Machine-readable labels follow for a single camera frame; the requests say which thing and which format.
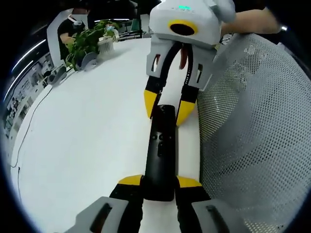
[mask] desk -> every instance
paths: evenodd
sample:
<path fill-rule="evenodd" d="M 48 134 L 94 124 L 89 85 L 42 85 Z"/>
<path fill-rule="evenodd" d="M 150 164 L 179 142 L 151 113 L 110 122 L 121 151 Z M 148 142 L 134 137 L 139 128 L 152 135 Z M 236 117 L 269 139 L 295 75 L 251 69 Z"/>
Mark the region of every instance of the desk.
<path fill-rule="evenodd" d="M 151 121 L 143 91 L 150 39 L 114 44 L 115 56 L 90 71 L 73 73 L 51 90 L 38 106 L 20 149 L 19 187 L 22 205 L 42 231 L 63 232 L 76 215 L 117 182 L 144 174 Z M 176 107 L 186 69 L 174 59 L 160 104 Z M 17 135 L 11 164 L 34 108 L 51 89 L 48 85 L 29 109 Z M 199 179 L 200 140 L 197 110 L 179 127 L 179 175 Z M 11 169 L 17 190 L 17 167 Z M 145 201 L 140 232 L 180 232 L 173 202 Z"/>

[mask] black cable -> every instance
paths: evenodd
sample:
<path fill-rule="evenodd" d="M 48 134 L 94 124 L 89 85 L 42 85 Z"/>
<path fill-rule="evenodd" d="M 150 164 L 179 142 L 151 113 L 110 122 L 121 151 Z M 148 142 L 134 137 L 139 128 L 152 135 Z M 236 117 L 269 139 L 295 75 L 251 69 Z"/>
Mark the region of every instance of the black cable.
<path fill-rule="evenodd" d="M 20 189 L 19 189 L 19 172 L 20 172 L 20 167 L 18 167 L 18 173 L 17 173 L 17 189 L 18 189 L 19 200 L 20 200 L 20 203 L 21 203 Z"/>
<path fill-rule="evenodd" d="M 52 89 L 53 89 L 53 87 L 48 91 L 48 93 L 46 94 L 46 96 L 48 96 L 48 94 L 51 92 Z M 40 105 L 40 103 L 45 99 L 45 97 L 43 97 L 42 100 L 40 100 L 39 104 L 38 104 L 38 105 L 35 107 L 35 109 L 34 109 L 33 115 L 32 115 L 31 118 L 30 118 L 30 122 L 29 122 L 29 125 L 28 125 L 28 128 L 27 128 L 27 131 L 26 131 L 26 133 L 25 133 L 25 135 L 24 135 L 24 137 L 23 137 L 23 140 L 22 140 L 22 142 L 21 142 L 21 144 L 20 144 L 20 146 L 19 146 L 19 148 L 18 148 L 18 151 L 17 151 L 16 163 L 15 163 L 14 166 L 12 166 L 12 165 L 10 164 L 10 167 L 11 167 L 11 168 L 15 168 L 15 167 L 17 166 L 18 157 L 19 157 L 19 151 L 20 151 L 21 146 L 22 146 L 23 143 L 24 143 L 24 140 L 25 140 L 25 138 L 26 138 L 26 135 L 27 135 L 28 130 L 29 130 L 30 125 L 31 125 L 31 121 L 33 120 L 33 117 L 34 117 L 34 115 L 35 115 L 35 111 L 37 110 L 37 108 L 38 108 L 38 106 Z"/>

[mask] gray mesh fabric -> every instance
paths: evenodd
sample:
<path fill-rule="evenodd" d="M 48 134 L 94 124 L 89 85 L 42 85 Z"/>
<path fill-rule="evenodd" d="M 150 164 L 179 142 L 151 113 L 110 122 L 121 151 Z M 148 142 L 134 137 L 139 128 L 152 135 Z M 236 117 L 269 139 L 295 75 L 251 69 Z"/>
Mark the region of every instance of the gray mesh fabric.
<path fill-rule="evenodd" d="M 311 81 L 257 35 L 234 36 L 198 98 L 201 183 L 254 233 L 286 229 L 311 186 Z"/>

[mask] white plant pot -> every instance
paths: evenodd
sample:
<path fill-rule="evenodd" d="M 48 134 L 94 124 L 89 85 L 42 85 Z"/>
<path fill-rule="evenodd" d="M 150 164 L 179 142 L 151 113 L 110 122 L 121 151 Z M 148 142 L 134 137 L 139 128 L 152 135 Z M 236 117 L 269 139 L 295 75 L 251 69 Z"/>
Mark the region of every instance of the white plant pot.
<path fill-rule="evenodd" d="M 99 55 L 98 58 L 104 59 L 114 51 L 113 40 L 111 37 L 104 37 L 103 40 L 98 42 Z"/>

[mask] robotic arm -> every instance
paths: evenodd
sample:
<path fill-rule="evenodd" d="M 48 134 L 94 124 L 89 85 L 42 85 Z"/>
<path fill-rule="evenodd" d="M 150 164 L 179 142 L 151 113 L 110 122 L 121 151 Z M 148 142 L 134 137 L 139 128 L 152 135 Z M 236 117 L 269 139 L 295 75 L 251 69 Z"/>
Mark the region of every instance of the robotic arm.
<path fill-rule="evenodd" d="M 221 23 L 235 19 L 232 0 L 167 0 L 150 13 L 151 51 L 147 56 L 149 79 L 144 92 L 147 116 L 152 118 L 166 84 L 171 63 L 184 47 L 188 51 L 188 70 L 177 111 L 179 126 L 195 107 L 198 91 L 211 75 L 215 46 L 221 37 Z M 153 64 L 158 59 L 156 69 Z"/>

